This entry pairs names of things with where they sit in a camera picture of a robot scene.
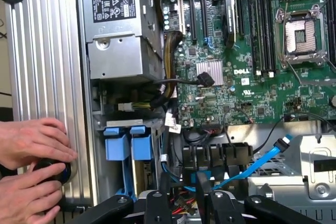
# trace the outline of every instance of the aluminum panel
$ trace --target aluminum panel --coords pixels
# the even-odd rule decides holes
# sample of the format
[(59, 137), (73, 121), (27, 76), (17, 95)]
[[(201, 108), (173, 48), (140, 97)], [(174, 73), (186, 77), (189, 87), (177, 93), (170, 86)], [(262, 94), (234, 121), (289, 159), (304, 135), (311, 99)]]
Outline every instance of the aluminum panel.
[(66, 201), (91, 204), (76, 0), (24, 0), (6, 6), (15, 120), (55, 116), (79, 153)]

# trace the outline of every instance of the chipset heatsink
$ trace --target chipset heatsink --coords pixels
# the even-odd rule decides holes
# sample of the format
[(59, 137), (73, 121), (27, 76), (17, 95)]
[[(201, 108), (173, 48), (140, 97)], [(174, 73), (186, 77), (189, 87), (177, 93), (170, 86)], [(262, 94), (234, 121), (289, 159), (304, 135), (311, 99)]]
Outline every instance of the chipset heatsink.
[(286, 23), (286, 51), (289, 55), (315, 52), (315, 21), (298, 20)]
[(207, 72), (215, 81), (213, 86), (221, 86), (224, 84), (222, 61), (205, 61), (197, 63), (196, 72), (197, 75)]

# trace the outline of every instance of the ram slot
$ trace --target ram slot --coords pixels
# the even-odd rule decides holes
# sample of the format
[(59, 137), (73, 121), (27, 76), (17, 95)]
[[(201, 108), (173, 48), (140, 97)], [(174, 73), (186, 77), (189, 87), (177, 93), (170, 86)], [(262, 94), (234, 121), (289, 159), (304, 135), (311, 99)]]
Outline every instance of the ram slot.
[(256, 75), (261, 75), (260, 67), (260, 47), (258, 36), (258, 14), (256, 13), (256, 1), (248, 0), (248, 15), (250, 24), (250, 44), (251, 44), (251, 56), (253, 62), (253, 72)]
[(201, 10), (202, 10), (203, 35), (204, 35), (204, 38), (208, 38), (209, 37), (209, 32), (208, 32), (206, 0), (201, 0)]
[(238, 32), (241, 36), (245, 34), (244, 26), (244, 12), (243, 12), (243, 2), (244, 0), (237, 0), (237, 15), (238, 15)]
[(195, 12), (195, 0), (189, 0), (190, 7), (190, 32), (191, 32), (191, 40), (197, 41), (196, 34), (196, 12)]
[(326, 4), (329, 59), (336, 65), (336, 0), (329, 0)]
[(183, 33), (183, 35), (185, 35), (186, 31), (185, 31), (183, 0), (177, 0), (177, 5), (178, 5), (177, 13), (179, 15), (179, 20), (180, 20), (180, 31)]
[(259, 41), (261, 44), (261, 71), (274, 77), (276, 71), (275, 46), (273, 35), (273, 19), (271, 0), (257, 0), (257, 8), (260, 13), (259, 20)]

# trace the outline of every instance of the green circuit board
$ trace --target green circuit board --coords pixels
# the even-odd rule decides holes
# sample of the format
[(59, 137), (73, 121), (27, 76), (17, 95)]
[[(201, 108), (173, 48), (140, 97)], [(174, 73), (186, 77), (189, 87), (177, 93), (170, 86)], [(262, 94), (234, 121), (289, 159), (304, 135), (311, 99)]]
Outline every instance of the green circuit board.
[[(285, 15), (292, 13), (294, 16), (295, 13), (312, 10), (314, 5), (321, 6), (325, 1), (269, 0), (267, 6), (264, 2), (258, 3), (256, 0), (235, 0), (235, 13), (239, 15), (235, 18), (236, 42), (232, 49), (228, 49), (223, 39), (225, 1), (218, 0), (214, 4), (214, 0), (206, 0), (208, 38), (205, 38), (201, 0), (194, 0), (192, 7), (190, 0), (183, 0), (186, 33), (175, 54), (177, 77), (194, 80), (197, 76), (197, 67), (204, 69), (207, 66), (209, 68), (214, 66), (215, 81), (221, 84), (210, 88), (178, 84), (179, 121), (182, 126), (223, 125), (224, 122), (230, 125), (249, 123), (241, 112), (233, 108), (246, 112), (255, 123), (275, 123), (288, 112), (311, 112), (325, 119), (336, 119), (336, 109), (330, 103), (335, 95), (336, 85), (333, 82), (322, 83), (324, 80), (336, 79), (336, 73), (323, 60), (292, 64), (300, 80), (321, 82), (321, 84), (300, 84), (293, 70), (281, 59), (284, 55), (285, 39), (289, 36), (286, 38), (284, 36), (284, 29), (287, 31), (287, 26), (285, 27), (284, 22), (276, 22), (279, 9), (285, 10)], [(178, 5), (181, 5), (181, 2), (163, 0), (164, 29), (167, 33), (181, 29), (181, 16), (176, 12)], [(195, 13), (194, 27), (190, 27), (191, 8)], [(267, 24), (263, 24), (265, 16), (260, 12), (271, 17), (268, 18)], [(316, 41), (315, 50), (325, 51), (329, 57), (328, 33), (331, 31), (328, 31), (326, 12), (324, 8), (314, 19), (313, 35)], [(270, 26), (272, 35), (263, 41), (258, 34), (261, 34), (259, 30), (265, 29), (265, 26)], [(192, 38), (191, 29), (195, 29), (196, 39)], [(296, 42), (300, 39), (305, 42), (309, 40), (309, 35), (302, 30), (297, 30), (293, 34)], [(266, 71), (260, 74), (263, 71), (260, 67), (260, 61), (263, 61), (261, 55), (266, 44), (272, 44), (270, 57), (273, 57), (276, 68), (274, 76)]]

